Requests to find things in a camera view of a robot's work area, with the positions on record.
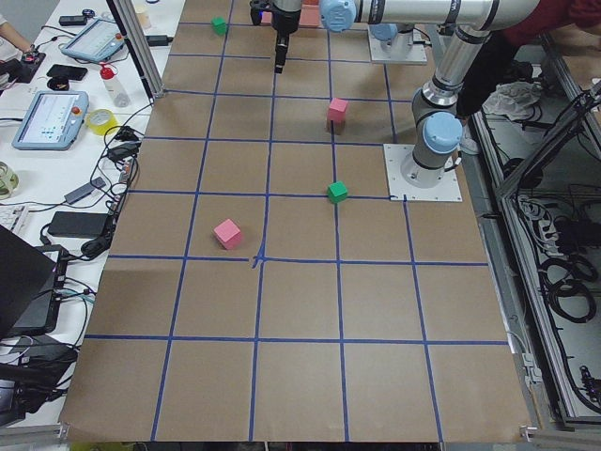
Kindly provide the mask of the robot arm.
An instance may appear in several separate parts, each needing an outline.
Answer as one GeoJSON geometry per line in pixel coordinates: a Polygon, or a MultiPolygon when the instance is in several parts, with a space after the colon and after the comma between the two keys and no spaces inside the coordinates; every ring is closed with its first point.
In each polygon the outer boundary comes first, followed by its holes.
{"type": "Polygon", "coordinates": [[[464,78],[494,30],[521,22],[536,1],[321,1],[322,25],[341,33],[355,23],[453,24],[455,32],[430,81],[412,101],[417,143],[404,174],[411,181],[439,178],[455,152],[462,126],[455,105],[464,78]]]}
{"type": "Polygon", "coordinates": [[[413,46],[414,25],[411,23],[378,23],[368,25],[371,49],[390,53],[408,52],[413,46]]]}

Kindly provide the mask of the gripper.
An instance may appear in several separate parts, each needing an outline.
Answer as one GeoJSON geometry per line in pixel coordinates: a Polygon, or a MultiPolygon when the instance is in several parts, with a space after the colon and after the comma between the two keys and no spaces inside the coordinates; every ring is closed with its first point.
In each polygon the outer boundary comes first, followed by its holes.
{"type": "Polygon", "coordinates": [[[285,67],[289,37],[299,28],[301,0],[252,0],[249,5],[253,25],[260,24],[263,12],[271,14],[271,26],[277,32],[274,72],[280,74],[285,67]]]}

